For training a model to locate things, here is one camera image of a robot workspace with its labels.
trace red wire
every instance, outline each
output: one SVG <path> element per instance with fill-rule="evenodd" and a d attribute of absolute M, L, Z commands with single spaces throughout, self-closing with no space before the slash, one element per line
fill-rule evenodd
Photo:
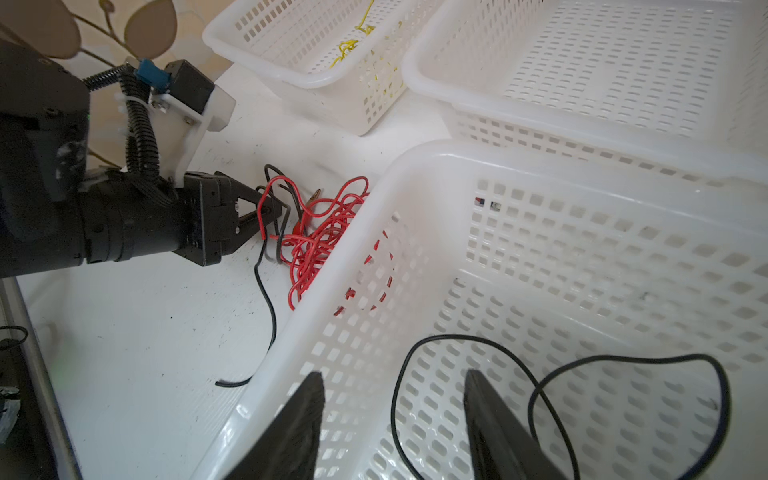
<path fill-rule="evenodd" d="M 261 238 L 265 241 L 266 231 L 264 230 L 264 220 L 261 217 L 261 207 L 270 188 L 272 188 L 272 185 L 278 180 L 283 180 L 293 187 L 298 196 L 299 205 L 304 212 L 301 222 L 294 227 L 293 234 L 285 235 L 283 237 L 282 247 L 292 247 L 292 258 L 289 260 L 282 254 L 282 252 L 280 253 L 282 260 L 290 265 L 290 281 L 292 286 L 288 292 L 288 306 L 290 306 L 291 310 L 294 310 L 296 308 L 293 305 L 294 294 L 296 295 L 296 299 L 300 301 L 301 296 L 310 287 L 315 276 L 320 271 L 320 268 L 325 264 L 328 256 L 333 251 L 334 246 L 339 242 L 339 239 L 346 231 L 349 222 L 355 217 L 356 207 L 362 205 L 366 197 L 368 197 L 369 182 L 365 177 L 355 177 L 341 187 L 341 190 L 339 190 L 339 193 L 335 198 L 318 198 L 309 205 L 306 205 L 301 199 L 301 195 L 298 193 L 299 188 L 291 179 L 282 175 L 274 177 L 266 185 L 266 190 L 261 196 L 257 206 Z M 366 182 L 366 186 L 362 190 L 362 193 L 345 194 L 342 197 L 344 190 L 346 190 L 350 184 L 353 184 L 358 180 L 364 180 Z M 315 213 L 314 209 L 319 204 L 330 205 L 324 212 Z M 306 233 L 310 226 L 310 221 L 313 218 L 324 217 L 327 218 L 325 218 L 312 233 Z"/>

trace blue connector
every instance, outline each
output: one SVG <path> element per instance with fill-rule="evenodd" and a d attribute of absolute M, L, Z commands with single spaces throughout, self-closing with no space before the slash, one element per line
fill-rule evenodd
<path fill-rule="evenodd" d="M 170 75 L 156 67 L 149 58 L 141 59 L 136 77 L 160 93 L 165 93 L 170 84 Z"/>

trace basket containing black wire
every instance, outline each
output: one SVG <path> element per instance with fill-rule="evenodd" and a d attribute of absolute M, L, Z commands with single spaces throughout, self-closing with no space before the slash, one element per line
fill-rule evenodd
<path fill-rule="evenodd" d="M 311 372 L 314 478 L 507 478 L 478 476 L 498 454 L 478 439 L 501 437 L 477 436 L 471 371 L 564 478 L 759 478 L 760 201 L 536 152 L 417 147 L 366 198 L 194 478 L 237 465 Z"/>

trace basket containing yellow wire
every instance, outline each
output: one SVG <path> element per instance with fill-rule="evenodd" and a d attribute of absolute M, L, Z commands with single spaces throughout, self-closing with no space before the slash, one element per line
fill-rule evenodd
<path fill-rule="evenodd" d="M 405 90 L 400 61 L 442 0 L 236 0 L 205 29 L 313 118 L 365 134 Z"/>

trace brown leaf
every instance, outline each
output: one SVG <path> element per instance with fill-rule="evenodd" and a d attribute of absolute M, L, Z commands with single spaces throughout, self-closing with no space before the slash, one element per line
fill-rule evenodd
<path fill-rule="evenodd" d="M 125 25 L 125 44 L 139 58 L 157 58 L 176 38 L 176 9 L 172 0 L 154 0 L 139 8 Z"/>
<path fill-rule="evenodd" d="M 0 2 L 0 22 L 47 57 L 72 58 L 80 50 L 80 30 L 61 0 Z"/>
<path fill-rule="evenodd" d="M 98 0 L 98 6 L 107 13 L 114 13 L 114 3 L 109 0 Z"/>

